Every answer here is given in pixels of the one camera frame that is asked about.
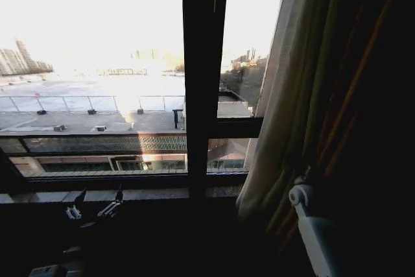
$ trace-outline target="window sill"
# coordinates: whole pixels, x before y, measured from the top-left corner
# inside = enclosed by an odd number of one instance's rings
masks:
[[[208,187],[206,198],[237,197],[242,186]],[[24,193],[17,195],[0,194],[0,204],[42,204],[42,203],[72,203],[80,191],[53,191]],[[85,202],[108,202],[115,199],[116,190],[87,191]],[[174,189],[126,189],[123,191],[123,200],[174,200],[190,199],[187,188]]]

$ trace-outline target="window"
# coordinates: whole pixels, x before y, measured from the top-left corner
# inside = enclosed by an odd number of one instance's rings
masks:
[[[278,4],[6,0],[0,148],[8,179],[22,175],[34,189],[188,186],[194,196],[207,182],[230,181],[225,175],[240,183],[261,130]]]
[[[11,70],[0,67],[0,128],[14,136],[0,145],[17,140],[10,155],[30,158],[17,166],[23,174],[116,175],[148,169],[141,162],[111,165],[120,154],[185,153],[182,0],[3,6],[10,11],[0,17],[0,64]],[[51,154],[56,162],[42,162]],[[74,154],[106,161],[73,162]]]
[[[279,0],[226,0],[218,117],[257,113]]]
[[[244,163],[249,141],[250,139],[210,139],[207,150],[207,171],[246,171]]]

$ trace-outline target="building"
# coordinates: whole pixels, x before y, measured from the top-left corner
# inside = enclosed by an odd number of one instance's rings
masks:
[[[45,62],[37,61],[36,65],[38,66],[38,69],[41,72],[53,71],[53,66],[51,64],[46,64]]]
[[[29,72],[37,72],[39,71],[38,65],[36,62],[30,57],[29,52],[26,49],[26,46],[23,42],[16,40],[16,45],[18,47],[19,53],[23,57],[25,63],[27,64],[27,67],[29,69]]]
[[[0,75],[24,75],[53,71],[53,66],[30,57],[25,44],[15,41],[18,49],[0,49]]]
[[[0,73],[2,75],[15,75],[26,72],[26,63],[17,52],[11,49],[0,49]]]

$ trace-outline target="tall building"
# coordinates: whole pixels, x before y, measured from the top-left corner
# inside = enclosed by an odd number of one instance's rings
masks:
[[[20,55],[10,49],[0,49],[0,64],[2,75],[22,74],[27,70]]]
[[[20,55],[23,57],[29,72],[37,72],[39,70],[38,65],[36,62],[30,57],[29,52],[26,49],[26,46],[23,42],[16,40],[16,45],[18,47]]]

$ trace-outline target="metal railing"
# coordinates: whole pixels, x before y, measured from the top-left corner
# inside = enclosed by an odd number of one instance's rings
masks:
[[[64,96],[2,96],[0,112],[98,112],[136,111],[171,112],[184,106],[184,95],[64,95]]]
[[[8,156],[183,153],[186,133],[30,133],[0,135],[0,148]]]

